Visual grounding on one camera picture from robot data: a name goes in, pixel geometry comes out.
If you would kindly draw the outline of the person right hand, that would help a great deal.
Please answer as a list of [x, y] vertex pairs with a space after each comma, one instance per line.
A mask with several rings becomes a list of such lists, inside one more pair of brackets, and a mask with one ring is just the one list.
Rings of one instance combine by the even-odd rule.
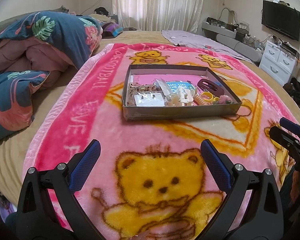
[[294, 204], [300, 195], [300, 172], [295, 170], [292, 176], [292, 188], [290, 191], [291, 203]]

